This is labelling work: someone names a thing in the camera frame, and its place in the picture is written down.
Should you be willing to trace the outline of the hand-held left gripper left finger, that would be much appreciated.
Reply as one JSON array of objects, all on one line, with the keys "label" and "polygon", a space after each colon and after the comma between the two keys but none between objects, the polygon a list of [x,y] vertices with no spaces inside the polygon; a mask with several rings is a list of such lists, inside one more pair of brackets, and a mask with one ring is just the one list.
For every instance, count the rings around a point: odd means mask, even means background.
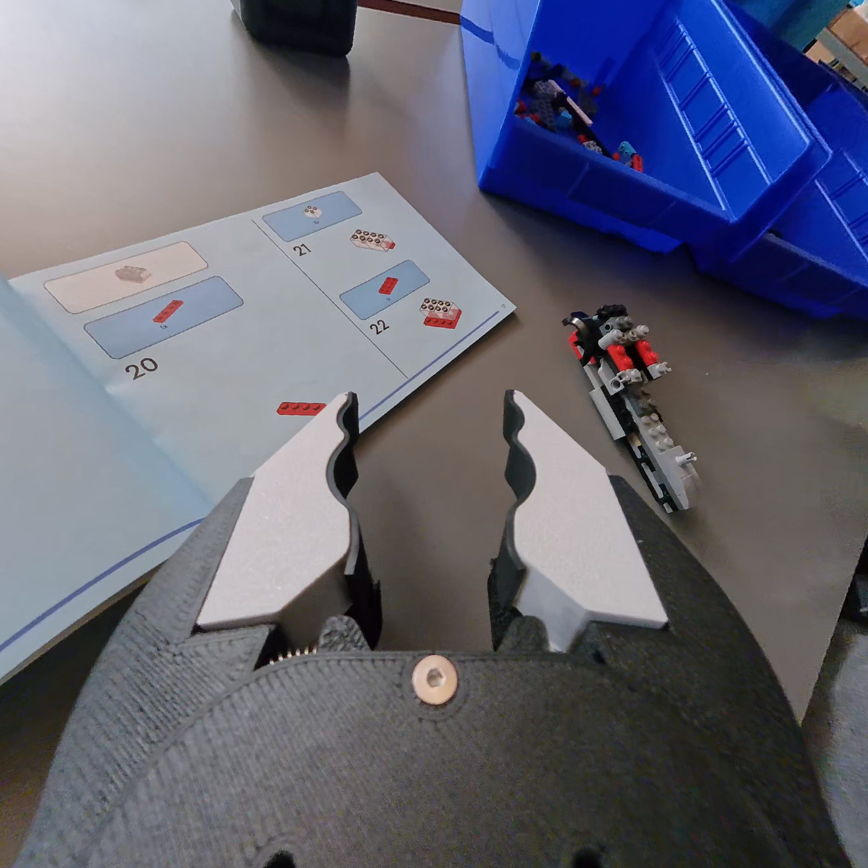
[{"label": "hand-held left gripper left finger", "polygon": [[358,478],[358,406],[353,392],[339,394],[255,471],[198,628],[271,624],[305,647],[328,618],[348,613],[377,645],[380,586],[346,500]]}]

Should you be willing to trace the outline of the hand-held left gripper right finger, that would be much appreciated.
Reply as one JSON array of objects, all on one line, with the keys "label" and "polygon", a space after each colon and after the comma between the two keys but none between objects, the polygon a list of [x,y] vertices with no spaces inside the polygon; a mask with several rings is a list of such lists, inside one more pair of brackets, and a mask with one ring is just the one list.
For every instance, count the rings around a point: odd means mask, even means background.
[{"label": "hand-held left gripper right finger", "polygon": [[515,503],[488,584],[494,649],[521,615],[539,619],[560,653],[592,622],[665,627],[605,467],[518,390],[505,393],[503,431]]}]

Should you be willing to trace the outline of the cardboard box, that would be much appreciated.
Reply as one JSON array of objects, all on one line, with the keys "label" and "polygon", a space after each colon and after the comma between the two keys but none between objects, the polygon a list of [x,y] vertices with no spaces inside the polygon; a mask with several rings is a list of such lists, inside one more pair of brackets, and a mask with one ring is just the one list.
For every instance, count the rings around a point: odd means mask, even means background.
[{"label": "cardboard box", "polygon": [[820,31],[806,54],[815,62],[822,62],[833,69],[847,70],[856,78],[866,78],[866,14],[855,8],[845,9]]}]

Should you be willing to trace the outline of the pile of toy bricks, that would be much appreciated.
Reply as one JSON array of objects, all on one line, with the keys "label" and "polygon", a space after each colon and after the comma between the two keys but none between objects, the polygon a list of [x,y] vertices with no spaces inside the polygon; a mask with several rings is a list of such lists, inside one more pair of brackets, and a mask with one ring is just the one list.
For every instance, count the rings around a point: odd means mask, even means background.
[{"label": "pile of toy bricks", "polygon": [[642,156],[629,142],[623,141],[611,150],[593,128],[598,112],[595,99],[604,89],[604,84],[592,85],[564,64],[552,62],[541,52],[533,51],[513,114],[521,121],[642,173]]}]

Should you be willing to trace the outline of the light blue instruction booklet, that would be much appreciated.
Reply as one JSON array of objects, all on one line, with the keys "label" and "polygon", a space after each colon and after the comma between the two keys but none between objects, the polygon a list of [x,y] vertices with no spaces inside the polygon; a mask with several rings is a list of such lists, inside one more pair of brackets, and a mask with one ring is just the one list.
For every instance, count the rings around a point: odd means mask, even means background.
[{"label": "light blue instruction booklet", "polygon": [[379,174],[2,279],[2,680],[340,392],[365,430],[515,305]]}]

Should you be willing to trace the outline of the grey desk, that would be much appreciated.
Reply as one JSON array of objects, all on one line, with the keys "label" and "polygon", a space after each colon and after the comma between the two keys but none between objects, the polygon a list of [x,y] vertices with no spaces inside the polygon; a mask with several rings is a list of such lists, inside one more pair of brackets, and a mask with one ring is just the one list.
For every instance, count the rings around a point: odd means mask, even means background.
[{"label": "grey desk", "polygon": [[2,274],[380,172],[516,305],[356,451],[379,647],[402,650],[491,646],[508,388],[648,497],[561,326],[623,303],[674,369],[654,393],[698,455],[700,502],[674,529],[804,718],[866,537],[866,326],[481,193],[466,96],[459,27],[383,9],[333,59],[255,43],[227,2],[2,4]]}]

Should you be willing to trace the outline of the blue plastic bin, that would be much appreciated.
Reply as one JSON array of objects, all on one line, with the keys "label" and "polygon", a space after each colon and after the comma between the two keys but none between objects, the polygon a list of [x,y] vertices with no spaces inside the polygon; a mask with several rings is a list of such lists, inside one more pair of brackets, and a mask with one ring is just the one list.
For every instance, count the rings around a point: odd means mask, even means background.
[{"label": "blue plastic bin", "polygon": [[830,147],[772,229],[726,259],[689,245],[697,269],[816,319],[867,321],[866,94],[776,37],[733,2],[733,15]]},{"label": "blue plastic bin", "polygon": [[[463,2],[479,187],[646,249],[738,258],[830,148],[724,2]],[[587,136],[515,114],[535,53],[601,87]]]}]

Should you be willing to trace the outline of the toy brick vehicle model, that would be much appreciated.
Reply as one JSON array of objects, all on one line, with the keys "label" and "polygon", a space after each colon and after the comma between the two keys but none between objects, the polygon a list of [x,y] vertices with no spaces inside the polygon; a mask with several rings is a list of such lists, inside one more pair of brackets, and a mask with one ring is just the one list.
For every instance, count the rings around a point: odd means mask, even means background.
[{"label": "toy brick vehicle model", "polygon": [[645,325],[623,305],[595,314],[573,311],[562,320],[590,382],[590,397],[612,439],[622,441],[659,505],[667,513],[691,508],[700,478],[697,456],[673,439],[648,385],[671,372],[652,348]]}]

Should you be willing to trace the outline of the black box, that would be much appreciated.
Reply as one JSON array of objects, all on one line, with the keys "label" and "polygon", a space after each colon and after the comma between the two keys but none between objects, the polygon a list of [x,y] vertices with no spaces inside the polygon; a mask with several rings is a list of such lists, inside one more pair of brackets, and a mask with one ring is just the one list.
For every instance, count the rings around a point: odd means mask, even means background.
[{"label": "black box", "polygon": [[357,1],[232,1],[257,42],[328,57],[353,48]]}]

